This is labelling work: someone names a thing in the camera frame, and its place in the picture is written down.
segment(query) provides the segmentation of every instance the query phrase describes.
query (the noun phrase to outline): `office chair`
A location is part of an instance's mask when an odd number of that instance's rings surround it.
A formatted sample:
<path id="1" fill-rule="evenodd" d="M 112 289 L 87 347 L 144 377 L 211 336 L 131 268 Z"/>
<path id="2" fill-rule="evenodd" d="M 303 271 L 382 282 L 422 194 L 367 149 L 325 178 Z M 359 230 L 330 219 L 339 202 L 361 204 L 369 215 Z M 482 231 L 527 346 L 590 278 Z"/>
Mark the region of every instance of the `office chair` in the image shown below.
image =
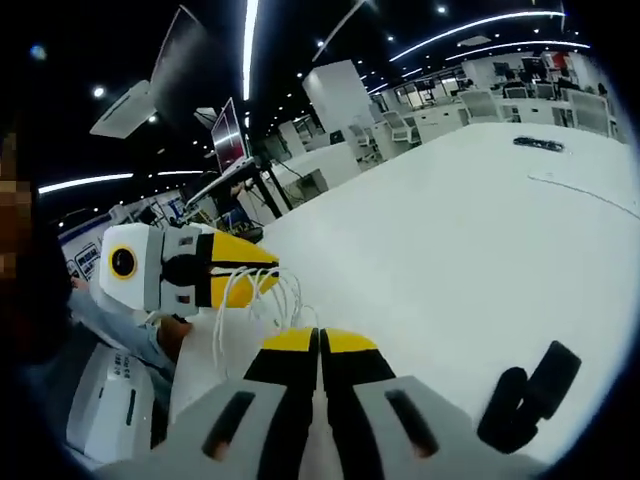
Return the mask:
<path id="1" fill-rule="evenodd" d="M 505 88 L 507 98 L 527 98 L 527 89 L 524 87 Z"/>
<path id="2" fill-rule="evenodd" d="M 371 146 L 371 137 L 367 135 L 367 132 L 365 132 L 360 125 L 349 125 L 349 130 L 351 130 L 351 133 L 356 137 L 359 147 Z"/>
<path id="3" fill-rule="evenodd" d="M 469 123 L 502 122 L 504 120 L 490 90 L 469 90 L 458 93 L 469 116 Z"/>
<path id="4" fill-rule="evenodd" d="M 394 111 L 385 112 L 382 116 L 391 128 L 391 139 L 394 142 L 420 143 L 420 134 L 415 122 L 413 127 L 409 126 L 404 118 Z"/>
<path id="5" fill-rule="evenodd" d="M 575 127 L 580 130 L 611 136 L 611 123 L 607 100 L 578 90 L 565 90 L 568 94 Z"/>
<path id="6" fill-rule="evenodd" d="M 364 128 L 362 128 L 360 125 L 349 125 L 349 130 L 356 138 L 356 142 L 358 143 L 359 147 L 373 149 L 372 154 L 365 155 L 365 161 L 369 159 L 375 160 L 378 156 L 381 157 L 380 151 L 378 150 L 378 145 L 376 144 L 373 137 L 364 130 Z"/>
<path id="7" fill-rule="evenodd" d="M 536 83 L 534 85 L 537 98 L 544 98 L 546 100 L 553 100 L 556 95 L 553 91 L 553 85 L 548 83 Z"/>

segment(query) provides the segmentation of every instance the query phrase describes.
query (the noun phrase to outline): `white table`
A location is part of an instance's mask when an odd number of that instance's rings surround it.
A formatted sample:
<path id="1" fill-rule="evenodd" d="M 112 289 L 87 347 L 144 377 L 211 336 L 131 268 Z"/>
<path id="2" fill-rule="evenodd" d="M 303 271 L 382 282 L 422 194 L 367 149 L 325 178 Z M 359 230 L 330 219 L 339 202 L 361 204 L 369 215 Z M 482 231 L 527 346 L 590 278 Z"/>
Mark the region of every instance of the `white table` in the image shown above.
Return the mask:
<path id="1" fill-rule="evenodd" d="M 284 165 L 274 163 L 272 171 L 283 188 L 298 181 L 300 177 L 311 175 L 321 192 L 336 188 L 361 173 L 358 162 L 346 142 L 307 152 L 287 160 Z M 264 172 L 262 178 L 282 214 L 289 212 L 271 177 Z M 238 195 L 238 201 L 252 220 L 268 225 L 276 218 L 262 203 L 261 197 L 260 192 L 243 191 Z"/>
<path id="2" fill-rule="evenodd" d="M 567 150 L 517 147 L 518 135 Z M 415 375 L 476 422 L 505 369 L 531 374 L 551 341 L 564 343 L 582 367 L 522 450 L 553 462 L 595 413 L 633 339 L 640 221 L 529 175 L 640 214 L 627 146 L 554 126 L 478 124 L 306 203 L 269 225 L 262 245 L 298 276 L 321 327 L 369 336 L 397 375 Z M 209 327 L 185 340 L 173 414 L 218 381 L 210 339 L 198 337 Z M 258 348 L 245 330 L 238 322 L 228 350 Z M 239 375 L 249 361 L 238 361 Z"/>

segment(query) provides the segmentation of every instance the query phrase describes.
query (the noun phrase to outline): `person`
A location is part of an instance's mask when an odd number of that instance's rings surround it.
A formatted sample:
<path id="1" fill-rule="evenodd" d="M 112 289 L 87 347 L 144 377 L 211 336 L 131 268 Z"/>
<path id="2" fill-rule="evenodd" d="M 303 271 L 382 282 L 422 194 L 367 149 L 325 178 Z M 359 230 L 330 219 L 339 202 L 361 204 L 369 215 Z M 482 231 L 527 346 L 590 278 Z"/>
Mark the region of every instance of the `person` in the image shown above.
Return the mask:
<path id="1" fill-rule="evenodd" d="M 52 421 L 58 405 L 51 395 L 65 387 L 54 374 L 69 358 L 77 359 L 71 355 L 78 341 L 89 352 L 98 343 L 121 346 L 146 366 L 158 406 L 167 413 L 175 362 L 191 325 L 163 317 L 157 328 L 136 327 L 131 318 L 98 307 L 88 284 L 69 275 L 56 231 L 43 219 L 29 182 L 16 181 L 16 145 L 15 134 L 0 145 L 0 224 L 9 227 L 0 242 L 0 355 L 11 392 L 4 407 L 16 415 L 5 435 L 16 451 L 46 445 L 43 460 L 52 455 L 51 465 L 65 465 L 65 478 L 85 478 L 82 469 L 65 462 L 68 453 L 59 443 L 64 431 Z M 18 414 L 25 408 L 29 418 Z M 19 476 L 30 476 L 30 469 L 22 465 Z"/>
<path id="2" fill-rule="evenodd" d="M 567 67 L 562 67 L 560 69 L 560 78 L 558 79 L 558 96 L 562 96 L 562 89 L 569 90 L 580 90 L 580 87 L 571 81 L 571 76 L 569 75 L 569 70 Z"/>
<path id="3" fill-rule="evenodd" d="M 238 201 L 238 195 L 244 191 L 244 182 L 239 183 L 231 187 L 229 190 L 222 190 L 216 198 L 216 206 L 218 207 L 218 213 L 221 217 L 225 218 L 225 226 L 232 229 L 234 225 L 238 223 L 251 224 L 251 220 L 244 211 L 242 205 Z"/>
<path id="4" fill-rule="evenodd" d="M 507 88 L 524 87 L 524 83 L 520 80 L 516 80 L 516 74 L 513 70 L 507 70 L 504 75 L 507 78 L 507 83 L 502 87 L 502 97 L 507 98 Z"/>

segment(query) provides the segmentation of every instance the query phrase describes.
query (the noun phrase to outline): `black ceiling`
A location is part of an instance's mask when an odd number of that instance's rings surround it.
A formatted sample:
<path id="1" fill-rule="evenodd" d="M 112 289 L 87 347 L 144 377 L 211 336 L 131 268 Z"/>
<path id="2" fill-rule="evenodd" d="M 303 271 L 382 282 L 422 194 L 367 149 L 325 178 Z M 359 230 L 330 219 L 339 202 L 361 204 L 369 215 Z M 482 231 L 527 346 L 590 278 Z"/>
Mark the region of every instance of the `black ceiling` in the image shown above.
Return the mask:
<path id="1" fill-rule="evenodd" d="M 179 4 L 185 5 L 221 45 L 224 54 L 212 62 L 225 62 L 226 78 L 217 79 L 210 105 L 220 109 L 233 96 L 239 114 L 251 115 L 251 138 L 264 137 L 278 123 L 309 111 L 302 79 L 314 67 L 353 59 L 368 77 L 368 88 L 402 82 L 402 74 L 418 67 L 435 71 L 445 58 L 467 47 L 457 42 L 486 35 L 494 42 L 524 40 L 576 40 L 571 17 L 564 31 L 559 18 L 507 20 L 465 31 L 419 49 L 397 62 L 389 59 L 406 48 L 450 28 L 500 13 L 520 10 L 562 10 L 559 1 L 536 0 L 368 0 L 335 36 L 314 63 L 318 47 L 356 0 L 260 0 L 255 31 L 251 99 L 242 102 L 242 44 L 246 0 L 184 0 L 140 2 L 47 2 L 30 18 L 28 45 L 40 44 L 44 61 L 29 60 L 28 95 L 21 105 L 28 117 L 28 141 L 19 138 L 19 152 L 33 159 L 32 176 L 38 185 L 66 180 L 133 172 L 133 180 L 96 184 L 55 192 L 43 197 L 52 218 L 79 208 L 105 209 L 120 200 L 131 201 L 188 181 L 188 177 L 152 177 L 163 170 L 209 170 L 214 159 L 203 157 L 208 140 L 204 128 L 178 133 L 162 118 L 144 124 L 126 140 L 96 137 L 91 126 L 109 105 L 136 82 L 149 79 L 160 46 Z M 436 11 L 438 5 L 446 14 Z M 540 28 L 539 34 L 533 29 Z M 387 37 L 393 36 L 392 42 Z M 579 41 L 588 43 L 580 37 Z M 23 55 L 29 58 L 28 47 Z M 95 85 L 108 95 L 92 97 Z M 199 145 L 192 145 L 194 139 Z M 163 154 L 157 152 L 164 148 Z"/>

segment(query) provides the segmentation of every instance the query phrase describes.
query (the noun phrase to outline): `wall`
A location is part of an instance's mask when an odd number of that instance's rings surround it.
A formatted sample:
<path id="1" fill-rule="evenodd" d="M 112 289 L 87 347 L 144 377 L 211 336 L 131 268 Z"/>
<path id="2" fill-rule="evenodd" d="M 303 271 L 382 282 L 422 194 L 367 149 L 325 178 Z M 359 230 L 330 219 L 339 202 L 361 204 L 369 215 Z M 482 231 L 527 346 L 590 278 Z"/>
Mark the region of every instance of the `wall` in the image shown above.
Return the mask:
<path id="1" fill-rule="evenodd" d="M 373 125 L 371 100 L 351 60 L 314 68 L 303 86 L 325 132 Z"/>
<path id="2" fill-rule="evenodd" d="M 175 218 L 176 216 L 170 204 L 177 204 L 180 210 L 180 204 L 182 203 L 178 191 L 172 190 L 150 199 L 145 198 L 138 202 L 124 205 L 122 208 L 128 212 L 139 212 L 149 205 L 151 200 L 155 200 L 159 204 L 158 206 L 153 205 L 152 208 L 159 214 L 163 213 L 167 218 Z M 105 230 L 111 226 L 111 220 L 109 214 L 102 214 L 64 232 L 58 237 L 67 261 L 69 273 L 85 280 L 91 278 L 95 262 L 100 258 L 102 236 Z"/>
<path id="3" fill-rule="evenodd" d="M 573 69 L 578 77 L 578 85 L 580 88 L 584 90 L 586 87 L 591 87 L 597 93 L 598 83 L 602 83 L 607 90 L 612 90 L 604 72 L 590 58 L 580 55 L 579 53 L 570 52 L 569 60 L 571 62 L 570 68 Z"/>
<path id="4" fill-rule="evenodd" d="M 104 214 L 58 237 L 71 275 L 84 280 L 91 278 L 95 262 L 100 258 L 102 236 L 110 225 L 111 217 Z"/>
<path id="5" fill-rule="evenodd" d="M 531 57 L 532 55 L 533 52 L 493 55 L 491 57 L 487 56 L 477 60 L 462 62 L 461 66 L 467 78 L 473 80 L 473 83 L 475 83 L 478 88 L 490 88 L 498 81 L 495 69 L 493 68 L 494 62 L 508 63 L 511 69 L 520 70 L 523 68 L 522 57 Z"/>

